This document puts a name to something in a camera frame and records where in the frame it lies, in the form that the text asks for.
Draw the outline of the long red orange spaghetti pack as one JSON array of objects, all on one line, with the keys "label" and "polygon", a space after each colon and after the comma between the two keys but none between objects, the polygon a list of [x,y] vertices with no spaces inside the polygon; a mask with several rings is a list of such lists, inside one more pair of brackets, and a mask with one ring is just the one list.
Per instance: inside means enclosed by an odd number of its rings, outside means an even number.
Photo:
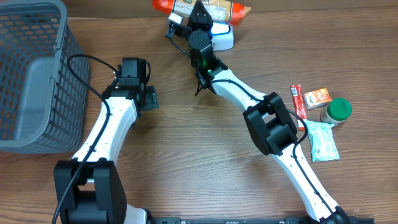
[{"label": "long red orange spaghetti pack", "polygon": [[201,1],[215,22],[238,26],[251,7],[227,0],[153,0],[152,7],[166,14],[189,17],[196,2]]}]

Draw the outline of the thin red snack stick pack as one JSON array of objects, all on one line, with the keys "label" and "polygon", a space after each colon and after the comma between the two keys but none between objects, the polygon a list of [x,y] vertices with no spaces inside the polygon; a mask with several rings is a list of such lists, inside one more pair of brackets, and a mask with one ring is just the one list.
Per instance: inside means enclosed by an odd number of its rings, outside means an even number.
[{"label": "thin red snack stick pack", "polygon": [[305,111],[304,98],[302,95],[302,87],[301,85],[291,85],[290,90],[294,102],[295,113],[303,120],[303,122],[301,122],[299,119],[297,120],[298,130],[304,131],[304,124],[307,121],[307,114]]}]

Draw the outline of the small orange snack box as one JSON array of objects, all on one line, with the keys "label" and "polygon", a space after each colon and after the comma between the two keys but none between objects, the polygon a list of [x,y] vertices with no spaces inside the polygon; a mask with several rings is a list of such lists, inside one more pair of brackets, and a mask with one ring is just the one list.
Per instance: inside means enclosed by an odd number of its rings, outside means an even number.
[{"label": "small orange snack box", "polygon": [[332,102],[327,88],[310,91],[304,94],[305,106],[308,109],[318,108]]}]

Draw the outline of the green lid white jar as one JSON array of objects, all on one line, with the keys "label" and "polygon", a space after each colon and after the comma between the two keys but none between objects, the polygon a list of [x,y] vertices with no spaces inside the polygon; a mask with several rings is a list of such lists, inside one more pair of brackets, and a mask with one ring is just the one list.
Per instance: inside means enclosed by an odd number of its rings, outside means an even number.
[{"label": "green lid white jar", "polygon": [[352,114],[351,103],[344,98],[335,98],[320,113],[320,119],[324,123],[339,125]]}]

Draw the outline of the teal orange snack packet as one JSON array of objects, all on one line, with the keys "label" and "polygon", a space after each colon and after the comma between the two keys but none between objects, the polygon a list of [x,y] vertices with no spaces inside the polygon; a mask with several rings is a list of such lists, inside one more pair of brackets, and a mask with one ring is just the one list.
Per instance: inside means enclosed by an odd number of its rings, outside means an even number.
[{"label": "teal orange snack packet", "polygon": [[334,124],[310,120],[305,123],[311,145],[312,162],[338,160],[340,155],[332,132]]}]

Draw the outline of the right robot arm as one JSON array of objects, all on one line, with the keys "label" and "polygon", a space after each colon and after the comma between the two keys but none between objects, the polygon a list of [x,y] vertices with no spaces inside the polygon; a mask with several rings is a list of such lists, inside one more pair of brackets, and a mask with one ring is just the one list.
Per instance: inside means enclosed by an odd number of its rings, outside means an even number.
[{"label": "right robot arm", "polygon": [[292,119],[295,113],[286,108],[275,92],[261,93],[238,79],[213,51],[213,19],[201,1],[196,1],[187,24],[183,17],[169,14],[167,38],[174,36],[188,42],[191,66],[195,69],[197,90],[209,89],[243,112],[254,145],[264,155],[272,156],[283,168],[299,193],[310,223],[349,223],[349,216],[329,196],[307,162]]}]

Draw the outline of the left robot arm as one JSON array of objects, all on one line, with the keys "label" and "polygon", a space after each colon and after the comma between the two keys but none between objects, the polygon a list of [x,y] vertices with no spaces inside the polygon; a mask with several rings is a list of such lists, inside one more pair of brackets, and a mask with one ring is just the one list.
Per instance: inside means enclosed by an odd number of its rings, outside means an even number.
[{"label": "left robot arm", "polygon": [[155,223],[148,209],[128,204],[116,164],[130,127],[145,110],[159,106],[148,84],[150,63],[124,57],[113,68],[114,80],[99,93],[101,111],[86,141],[69,161],[58,161],[53,172],[58,205],[52,222]]}]

